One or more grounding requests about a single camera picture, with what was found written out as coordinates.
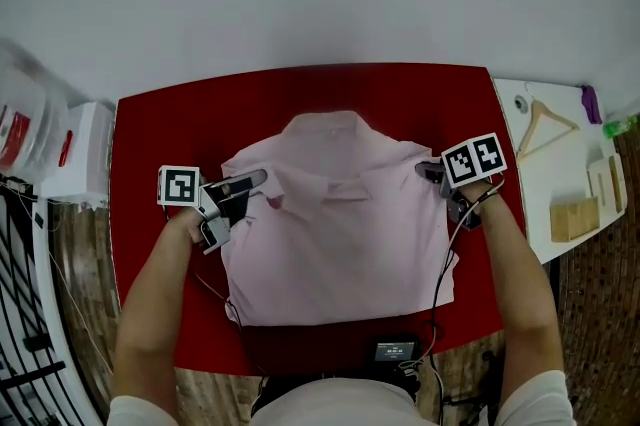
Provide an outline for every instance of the green plastic bottle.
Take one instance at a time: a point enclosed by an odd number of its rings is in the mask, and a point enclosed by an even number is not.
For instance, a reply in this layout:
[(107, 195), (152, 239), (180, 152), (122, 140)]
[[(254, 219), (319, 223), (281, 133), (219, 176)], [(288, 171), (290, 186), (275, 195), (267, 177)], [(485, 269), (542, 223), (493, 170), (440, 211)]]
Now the green plastic bottle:
[(624, 120), (615, 120), (602, 126), (602, 131), (607, 138), (613, 138), (619, 134), (626, 133), (631, 127), (638, 123), (638, 117), (627, 117)]

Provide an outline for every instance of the plastic bin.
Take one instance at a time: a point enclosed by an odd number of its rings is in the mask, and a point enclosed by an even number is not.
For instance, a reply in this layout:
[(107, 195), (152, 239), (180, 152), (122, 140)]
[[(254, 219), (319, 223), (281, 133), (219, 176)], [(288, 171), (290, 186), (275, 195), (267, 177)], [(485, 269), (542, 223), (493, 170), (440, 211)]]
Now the plastic bin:
[(53, 77), (31, 56), (0, 41), (0, 172), (32, 184), (58, 166), (68, 108)]

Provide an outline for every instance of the person's right arm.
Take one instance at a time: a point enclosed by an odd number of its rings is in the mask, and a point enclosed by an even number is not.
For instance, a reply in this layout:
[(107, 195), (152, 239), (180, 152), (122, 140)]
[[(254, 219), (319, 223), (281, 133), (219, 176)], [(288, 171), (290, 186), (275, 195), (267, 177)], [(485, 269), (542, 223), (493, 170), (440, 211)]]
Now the person's right arm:
[[(488, 189), (461, 191), (475, 201)], [(518, 388), (547, 371), (563, 371), (562, 345), (547, 275), (500, 195), (480, 205), (491, 272), (505, 337), (501, 406)]]

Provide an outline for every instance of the white table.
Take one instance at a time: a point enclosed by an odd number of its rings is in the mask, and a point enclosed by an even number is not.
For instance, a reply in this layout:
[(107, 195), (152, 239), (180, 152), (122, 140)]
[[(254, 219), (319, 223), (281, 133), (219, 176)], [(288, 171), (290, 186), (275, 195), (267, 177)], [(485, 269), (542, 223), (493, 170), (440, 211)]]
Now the white table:
[[(549, 206), (592, 196), (587, 167), (598, 159), (614, 154), (615, 146), (612, 140), (604, 137), (601, 125), (589, 123), (582, 106), (580, 88), (506, 79), (494, 79), (493, 82), (514, 152), (517, 152), (531, 122), (530, 108), (524, 114), (515, 105), (518, 95), (529, 106), (533, 95), (554, 113), (580, 126), (579, 131), (531, 154), (518, 164), (527, 238), (538, 259), (544, 264), (599, 232), (590, 232), (568, 243), (554, 243), (551, 241)], [(542, 117), (529, 148), (534, 149), (566, 130), (561, 124)], [(600, 230), (622, 215), (624, 211), (609, 216), (601, 214)]]

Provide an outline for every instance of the hand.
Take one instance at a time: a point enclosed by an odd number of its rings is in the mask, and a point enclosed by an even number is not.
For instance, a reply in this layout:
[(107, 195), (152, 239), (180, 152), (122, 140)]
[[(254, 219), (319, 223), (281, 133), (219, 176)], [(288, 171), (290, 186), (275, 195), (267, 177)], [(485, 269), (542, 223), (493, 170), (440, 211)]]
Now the hand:
[(193, 243), (202, 241), (202, 232), (200, 232), (200, 224), (204, 218), (193, 207), (185, 207), (177, 215), (173, 216), (167, 225), (174, 226), (184, 230)]
[(470, 203), (473, 204), (482, 195), (489, 191), (491, 186), (493, 185), (490, 182), (480, 180), (462, 186), (459, 191), (460, 193), (462, 193), (464, 198), (466, 198)]

